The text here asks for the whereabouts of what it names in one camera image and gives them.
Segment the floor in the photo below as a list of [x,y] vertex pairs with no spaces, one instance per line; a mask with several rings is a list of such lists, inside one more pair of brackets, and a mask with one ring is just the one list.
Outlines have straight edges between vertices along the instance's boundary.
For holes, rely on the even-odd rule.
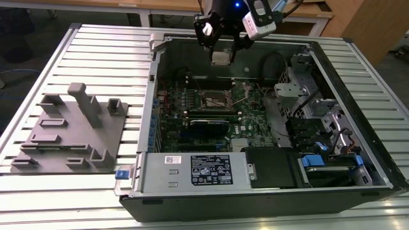
[[[30,19],[35,31],[26,35],[26,41],[34,53],[33,58],[19,64],[9,64],[0,57],[0,72],[9,69],[42,69],[58,45],[70,23],[129,25],[127,16],[122,13],[99,13],[78,11],[57,11],[57,18],[50,19],[45,10],[31,10]],[[153,16],[153,26],[191,29],[191,17]],[[409,63],[388,54],[376,66],[376,70],[398,98],[409,107]],[[1,74],[5,87],[0,89],[0,134],[11,119],[23,97],[35,81],[33,72],[10,72]]]

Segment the barcode sticker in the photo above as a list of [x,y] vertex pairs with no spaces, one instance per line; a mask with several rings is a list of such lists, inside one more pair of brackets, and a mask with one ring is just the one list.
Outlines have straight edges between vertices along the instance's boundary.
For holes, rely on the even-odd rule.
[[181,156],[165,156],[165,164],[179,164]]

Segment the blue latch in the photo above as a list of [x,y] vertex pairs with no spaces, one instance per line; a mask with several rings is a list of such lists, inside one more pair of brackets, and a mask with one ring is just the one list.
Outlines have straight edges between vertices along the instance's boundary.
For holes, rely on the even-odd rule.
[[363,160],[360,156],[355,156],[355,162],[358,166],[363,165]]
[[315,142],[315,144],[316,144],[316,146],[319,147],[319,149],[320,149],[322,151],[326,151],[326,150],[327,150],[326,146],[322,145],[320,142]]
[[324,166],[320,155],[306,155],[300,162],[303,167]]
[[127,170],[117,170],[114,172],[115,180],[127,180],[129,179],[129,171]]

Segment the white label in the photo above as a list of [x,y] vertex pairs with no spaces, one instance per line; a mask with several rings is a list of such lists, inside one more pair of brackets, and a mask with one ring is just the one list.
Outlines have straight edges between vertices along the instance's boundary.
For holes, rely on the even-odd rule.
[[331,16],[330,15],[324,15],[324,14],[318,14],[316,18],[331,18]]
[[118,6],[123,6],[123,7],[135,7],[135,4],[118,4]]
[[181,156],[165,156],[165,164],[179,164]]

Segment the cable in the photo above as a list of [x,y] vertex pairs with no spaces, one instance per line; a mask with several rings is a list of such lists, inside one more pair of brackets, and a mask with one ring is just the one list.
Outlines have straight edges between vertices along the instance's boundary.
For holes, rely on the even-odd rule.
[[295,9],[298,9],[298,7],[300,6],[300,4],[303,3],[303,0],[298,0],[296,4],[294,5],[294,7],[287,11],[284,12],[282,15],[283,15],[283,18],[286,18],[294,11]]
[[300,111],[300,109],[303,108],[303,106],[312,100],[312,98],[315,97],[315,95],[318,94],[319,89],[316,89],[304,99],[304,101],[302,102],[302,104],[298,106],[298,108],[294,110],[292,112],[292,116],[295,116],[296,112]]
[[332,155],[334,147],[336,146],[336,142],[338,142],[339,136],[340,136],[340,134],[342,134],[346,130],[348,131],[348,128],[342,128],[342,129],[339,130],[339,132],[338,132],[338,134],[336,134],[336,137],[334,138],[334,141],[332,141],[330,150],[327,151],[327,155]]
[[205,14],[203,9],[202,9],[202,0],[197,0],[198,2],[198,6],[199,6],[199,12],[202,13],[202,15]]
[[178,23],[175,23],[174,25],[170,25],[170,28],[174,28],[174,27],[181,23],[181,21],[183,20],[183,18],[185,18],[185,16],[181,17]]
[[271,127],[270,129],[271,129],[275,133],[278,133],[280,136],[290,138],[288,135],[284,135],[284,134],[279,133],[273,127]]
[[6,70],[6,71],[3,71],[3,72],[1,72],[0,74],[3,74],[3,73],[7,73],[7,72],[14,72],[14,71],[17,71],[17,72],[35,72],[35,73],[41,73],[39,71],[37,71],[37,70],[34,70],[34,69],[10,69],[10,70]]
[[354,141],[354,139],[350,138],[350,135],[347,135],[347,139],[350,140],[350,145],[343,150],[343,153],[346,153],[346,154],[348,154],[350,149],[355,146],[355,141]]

